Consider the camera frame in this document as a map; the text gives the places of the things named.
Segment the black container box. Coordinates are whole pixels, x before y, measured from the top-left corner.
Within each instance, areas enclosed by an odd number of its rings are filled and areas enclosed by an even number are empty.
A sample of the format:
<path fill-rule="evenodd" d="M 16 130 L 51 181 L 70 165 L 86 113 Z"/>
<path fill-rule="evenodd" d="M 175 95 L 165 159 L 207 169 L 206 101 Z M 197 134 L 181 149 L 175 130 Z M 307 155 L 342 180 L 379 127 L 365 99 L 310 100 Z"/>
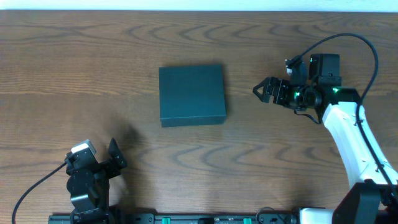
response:
<path fill-rule="evenodd" d="M 160 67 L 159 96 L 163 128 L 226 121 L 221 64 Z"/>

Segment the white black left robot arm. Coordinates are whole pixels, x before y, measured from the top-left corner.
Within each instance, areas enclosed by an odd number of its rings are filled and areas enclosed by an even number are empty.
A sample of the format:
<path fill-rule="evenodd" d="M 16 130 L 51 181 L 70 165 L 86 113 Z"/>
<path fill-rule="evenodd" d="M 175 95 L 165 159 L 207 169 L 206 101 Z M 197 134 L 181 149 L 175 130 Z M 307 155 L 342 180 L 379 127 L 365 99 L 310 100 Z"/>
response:
<path fill-rule="evenodd" d="M 119 209 L 109 206 L 109 180 L 127 167 L 124 155 L 115 139 L 111 139 L 109 159 L 98 162 L 96 150 L 90 140 L 85 140 L 66 155 L 67 190 L 74 210 L 71 223 L 122 223 Z"/>

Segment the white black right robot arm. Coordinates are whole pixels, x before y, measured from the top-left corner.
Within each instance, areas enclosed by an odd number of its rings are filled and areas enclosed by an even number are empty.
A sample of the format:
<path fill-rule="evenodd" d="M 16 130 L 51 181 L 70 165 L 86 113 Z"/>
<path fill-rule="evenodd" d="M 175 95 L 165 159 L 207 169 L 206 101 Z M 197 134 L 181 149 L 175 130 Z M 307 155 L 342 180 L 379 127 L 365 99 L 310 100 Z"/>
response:
<path fill-rule="evenodd" d="M 303 115 L 314 109 L 338 148 L 349 192 L 334 210 L 301 208 L 298 223 L 397 223 L 395 171 L 381 151 L 358 105 L 355 88 L 343 87 L 338 54 L 313 54 L 307 68 L 301 57 L 286 60 L 289 79 L 267 77 L 253 88 L 264 103 Z"/>

